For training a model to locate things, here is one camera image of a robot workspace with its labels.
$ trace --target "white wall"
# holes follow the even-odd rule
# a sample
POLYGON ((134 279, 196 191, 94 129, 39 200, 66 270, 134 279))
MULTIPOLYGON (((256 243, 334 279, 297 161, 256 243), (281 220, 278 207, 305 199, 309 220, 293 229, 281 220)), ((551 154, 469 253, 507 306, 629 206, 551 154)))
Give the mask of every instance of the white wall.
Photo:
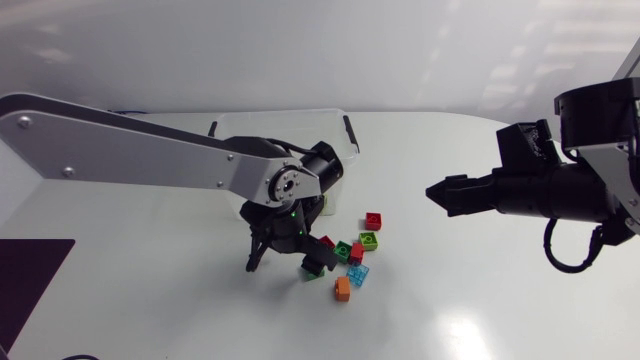
POLYGON ((0 140, 0 227, 42 182, 42 177, 0 140))
POLYGON ((632 0, 0 3, 0 93, 109 109, 438 110, 506 122, 610 80, 632 0))

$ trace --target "orange block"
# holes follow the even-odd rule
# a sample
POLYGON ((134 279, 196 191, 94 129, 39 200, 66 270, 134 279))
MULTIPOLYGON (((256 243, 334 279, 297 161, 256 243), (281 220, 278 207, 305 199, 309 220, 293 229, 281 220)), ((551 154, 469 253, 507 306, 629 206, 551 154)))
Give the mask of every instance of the orange block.
POLYGON ((351 295, 349 278, 347 276, 338 277, 338 279, 336 279, 336 300, 349 301, 349 295, 351 295))

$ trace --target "toy block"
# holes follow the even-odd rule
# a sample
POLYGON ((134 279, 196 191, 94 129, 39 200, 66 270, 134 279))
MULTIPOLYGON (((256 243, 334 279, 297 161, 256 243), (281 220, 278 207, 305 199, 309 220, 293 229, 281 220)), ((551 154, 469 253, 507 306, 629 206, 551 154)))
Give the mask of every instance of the toy block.
POLYGON ((361 243, 354 243, 351 247, 351 255, 349 255, 349 264, 362 264, 363 257, 364 245, 361 243))
POLYGON ((373 231, 380 230, 380 228, 382 228, 382 215, 378 213, 367 213, 364 228, 373 231))
POLYGON ((351 295, 351 287, 349 286, 349 278, 340 276, 336 279, 336 300, 349 301, 351 295))
POLYGON ((338 261, 343 264, 346 264, 349 261, 349 254, 351 253, 351 245, 338 241, 338 245, 333 249, 333 252, 338 255, 338 261))
POLYGON ((323 236, 318 241, 320 241, 321 243, 327 245, 329 247, 329 249, 331 249, 331 250, 336 248, 336 244, 334 244, 333 241, 331 241, 331 239, 329 239, 328 236, 323 236))
POLYGON ((316 276, 313 273, 310 273, 307 271, 307 281, 311 281, 311 280, 315 280, 319 277, 323 277, 324 276, 324 269, 322 269, 322 271, 320 272, 320 275, 316 276))
POLYGON ((375 233, 361 233, 360 242, 365 251, 373 251, 378 248, 378 239, 375 233))
POLYGON ((369 268, 364 265, 353 265, 349 267, 349 270, 347 270, 349 281, 356 286, 362 286, 364 278, 367 277, 368 273, 369 268))

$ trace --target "black mat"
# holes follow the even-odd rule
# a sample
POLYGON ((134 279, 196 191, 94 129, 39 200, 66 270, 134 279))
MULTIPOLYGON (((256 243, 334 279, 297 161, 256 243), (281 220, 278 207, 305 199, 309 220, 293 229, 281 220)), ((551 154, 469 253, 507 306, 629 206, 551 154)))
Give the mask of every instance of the black mat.
POLYGON ((0 347, 7 353, 74 244, 0 239, 0 347))

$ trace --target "wire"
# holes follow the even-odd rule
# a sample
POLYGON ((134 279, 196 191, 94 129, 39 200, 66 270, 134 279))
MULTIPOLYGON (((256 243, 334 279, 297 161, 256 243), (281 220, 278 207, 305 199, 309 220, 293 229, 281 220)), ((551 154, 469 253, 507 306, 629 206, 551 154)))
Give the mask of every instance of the wire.
POLYGON ((100 359, 91 355, 73 355, 73 356, 66 357, 62 360, 100 360, 100 359))
POLYGON ((268 142, 272 143, 273 145, 278 145, 278 146, 282 146, 282 148, 287 151, 289 154, 291 154, 291 150, 300 153, 300 154, 305 154, 305 155, 315 155, 318 152, 315 150, 308 150, 308 149, 304 149, 301 148, 299 146, 295 146, 293 144, 290 144, 286 141, 282 141, 282 140, 278 140, 278 139, 267 139, 268 142))
POLYGON ((572 160, 573 162, 579 161, 578 157, 573 155, 569 150, 562 149, 562 153, 564 154, 564 156, 566 156, 567 158, 569 158, 569 160, 572 160))
POLYGON ((127 115, 127 114, 148 114, 148 112, 146 111, 137 111, 137 110, 109 110, 109 112, 115 113, 115 114, 120 114, 120 115, 127 115))
POLYGON ((551 252, 551 235, 553 234, 553 228, 556 226, 557 222, 557 219, 549 219, 547 228, 544 230, 543 246, 544 253, 545 255, 547 255, 547 259, 549 259, 549 262, 551 263, 551 265, 553 265, 554 268, 567 274, 577 274, 579 272, 587 270, 587 268, 591 266, 591 264, 593 264, 593 261, 598 257, 598 254, 600 254, 600 250, 602 250, 602 246, 604 245, 604 243, 602 242, 602 226, 596 226, 596 228, 591 233, 591 242, 589 243, 589 254, 587 255, 587 258, 584 259, 582 264, 574 266, 561 263, 560 261, 558 261, 558 259, 556 259, 555 256, 553 256, 553 253, 551 252))

